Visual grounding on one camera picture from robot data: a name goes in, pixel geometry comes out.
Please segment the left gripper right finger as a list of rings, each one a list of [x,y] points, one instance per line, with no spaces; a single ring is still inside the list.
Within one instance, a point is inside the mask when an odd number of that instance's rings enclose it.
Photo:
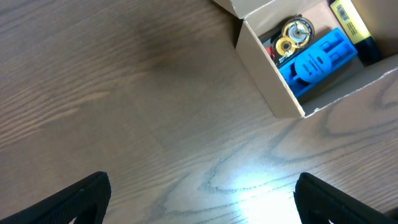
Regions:
[[[302,223],[397,224],[397,209],[385,215],[308,172],[300,174],[294,200]]]

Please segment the blue magnetic whiteboard duster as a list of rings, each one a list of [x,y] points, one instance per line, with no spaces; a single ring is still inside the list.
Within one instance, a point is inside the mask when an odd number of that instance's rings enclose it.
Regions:
[[[355,58],[358,51],[339,28],[331,30],[309,48],[279,68],[296,98]]]

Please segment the yellow highlighter pen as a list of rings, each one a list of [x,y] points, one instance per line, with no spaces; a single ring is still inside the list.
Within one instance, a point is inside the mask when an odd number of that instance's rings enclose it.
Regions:
[[[382,60],[382,55],[371,33],[351,0],[330,0],[329,7],[358,51],[358,57],[362,63],[371,65]]]

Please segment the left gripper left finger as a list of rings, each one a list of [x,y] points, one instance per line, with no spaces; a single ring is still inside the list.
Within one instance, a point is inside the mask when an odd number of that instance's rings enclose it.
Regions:
[[[98,171],[50,197],[1,220],[1,223],[101,224],[111,198],[107,173]]]

